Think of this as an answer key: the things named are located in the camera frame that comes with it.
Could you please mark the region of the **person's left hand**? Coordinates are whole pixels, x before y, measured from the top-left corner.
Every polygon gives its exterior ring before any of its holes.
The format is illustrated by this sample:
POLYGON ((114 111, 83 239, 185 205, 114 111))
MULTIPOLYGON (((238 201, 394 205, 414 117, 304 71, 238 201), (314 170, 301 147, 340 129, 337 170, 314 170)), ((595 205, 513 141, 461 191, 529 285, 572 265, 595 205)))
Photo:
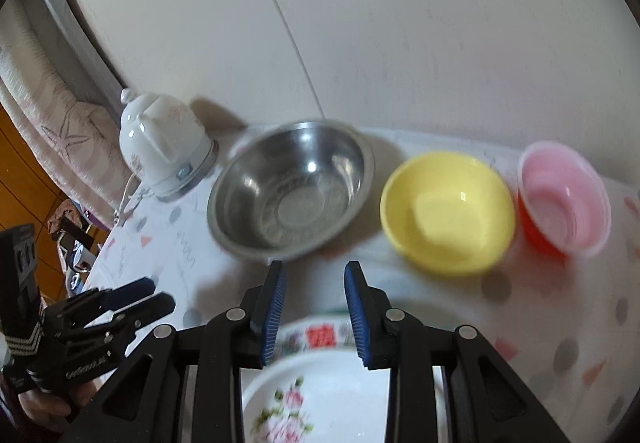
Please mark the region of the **person's left hand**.
POLYGON ((67 400, 39 390, 20 393, 18 400, 26 416, 36 425, 54 432, 64 432, 75 408, 85 407, 99 390, 99 381, 89 381, 68 393, 67 400))

